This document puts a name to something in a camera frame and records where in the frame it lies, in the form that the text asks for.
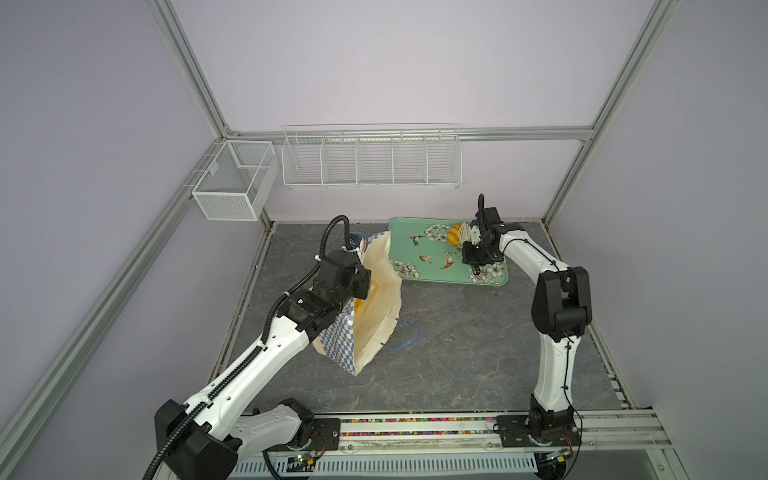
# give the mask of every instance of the floral tray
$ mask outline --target floral tray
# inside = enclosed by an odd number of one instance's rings
[[[463,220],[399,217],[389,222],[389,261],[401,278],[430,282],[504,285],[509,280],[506,260],[481,268],[478,275],[462,263],[462,246],[451,245],[448,230]]]

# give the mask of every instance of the wire basket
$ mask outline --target wire basket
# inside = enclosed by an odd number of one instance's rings
[[[225,141],[192,194],[208,220],[259,220],[280,165],[270,141]]]
[[[283,181],[290,188],[457,187],[462,182],[458,129],[289,135]]]

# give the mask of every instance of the white wire basket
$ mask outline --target white wire basket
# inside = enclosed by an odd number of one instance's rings
[[[259,220],[280,165],[270,141],[225,141],[192,189],[208,220]]]
[[[458,129],[288,135],[283,181],[290,188],[458,187]]]

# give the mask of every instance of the checkered paper bag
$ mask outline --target checkered paper bag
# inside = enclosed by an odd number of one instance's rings
[[[386,343],[400,314],[402,279],[389,262],[389,232],[366,242],[362,265],[371,270],[365,300],[351,299],[313,342],[315,349],[357,376]]]

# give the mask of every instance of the white arm segment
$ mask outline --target white arm segment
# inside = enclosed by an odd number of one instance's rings
[[[296,323],[285,316],[275,317],[272,322],[272,331],[266,343],[266,349],[259,353],[255,359],[227,385],[214,399],[213,405],[197,414],[195,422],[203,425],[208,422],[211,429],[208,432],[216,439],[224,440],[227,434],[234,433],[233,427],[237,423],[240,414],[253,401],[257,393],[275,376],[278,370],[283,368],[288,360],[293,358],[310,344],[305,332],[296,330]],[[263,346],[261,340],[253,342],[242,355],[232,362],[212,383],[204,389],[192,395],[188,400],[187,413],[202,401],[207,401],[207,394],[238,366],[245,357],[257,346]]]
[[[498,249],[518,264],[534,283],[538,282],[538,274],[541,272],[547,270],[557,272],[568,268],[566,263],[547,253],[547,250],[541,248],[531,239],[528,232],[523,230],[504,233],[498,242]],[[568,400],[573,402],[571,377],[574,371],[576,348],[581,338],[570,336],[555,342],[549,335],[544,333],[538,335],[541,355],[538,361],[538,381],[533,391],[534,397],[545,410],[560,412],[568,409]],[[568,387],[567,398],[563,385]]]

